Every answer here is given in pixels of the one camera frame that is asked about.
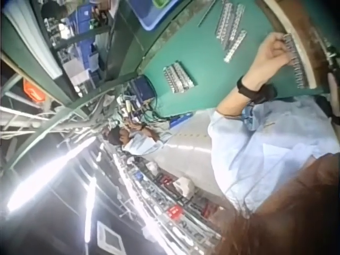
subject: orange light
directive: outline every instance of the orange light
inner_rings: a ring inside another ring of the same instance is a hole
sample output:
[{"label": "orange light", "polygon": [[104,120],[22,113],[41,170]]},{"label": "orange light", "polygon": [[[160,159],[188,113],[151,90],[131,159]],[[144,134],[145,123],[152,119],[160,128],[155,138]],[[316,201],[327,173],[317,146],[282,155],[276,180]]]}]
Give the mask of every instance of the orange light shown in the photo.
[{"label": "orange light", "polygon": [[46,100],[45,93],[26,79],[23,79],[23,91],[36,103],[42,103]]}]

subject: person in background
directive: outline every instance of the person in background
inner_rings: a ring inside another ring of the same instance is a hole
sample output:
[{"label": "person in background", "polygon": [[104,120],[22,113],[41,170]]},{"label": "person in background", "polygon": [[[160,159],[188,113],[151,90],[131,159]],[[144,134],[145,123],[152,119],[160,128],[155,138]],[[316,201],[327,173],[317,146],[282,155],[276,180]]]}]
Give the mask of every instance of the person in background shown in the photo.
[{"label": "person in background", "polygon": [[116,126],[104,129],[103,137],[114,146],[122,146],[122,150],[132,155],[143,156],[160,149],[171,137],[164,130],[154,130],[145,124],[135,124],[125,120],[125,127]]},{"label": "person in background", "polygon": [[41,16],[43,19],[55,18],[61,20],[71,15],[78,6],[86,2],[86,0],[65,0],[64,5],[59,5],[55,1],[49,0],[42,5]]},{"label": "person in background", "polygon": [[247,73],[217,106],[208,127],[217,184],[244,213],[256,211],[316,159],[340,151],[331,122],[313,97],[257,104],[251,108],[252,120],[242,120],[252,95],[258,96],[262,86],[291,60],[283,36],[271,33],[264,40]]},{"label": "person in background", "polygon": [[213,254],[338,254],[339,168],[339,153],[324,155],[256,211],[235,208]]}]

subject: shirt sleeve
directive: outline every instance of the shirt sleeve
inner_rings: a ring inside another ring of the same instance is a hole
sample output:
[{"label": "shirt sleeve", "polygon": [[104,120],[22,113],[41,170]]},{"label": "shirt sleeve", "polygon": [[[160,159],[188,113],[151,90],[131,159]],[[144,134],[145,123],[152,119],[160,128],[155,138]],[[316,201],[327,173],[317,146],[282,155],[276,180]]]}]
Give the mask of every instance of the shirt sleeve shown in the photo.
[{"label": "shirt sleeve", "polygon": [[208,134],[211,137],[211,164],[215,178],[220,189],[226,193],[233,185],[242,150],[247,145],[251,132],[241,119],[227,118],[214,112]]}]

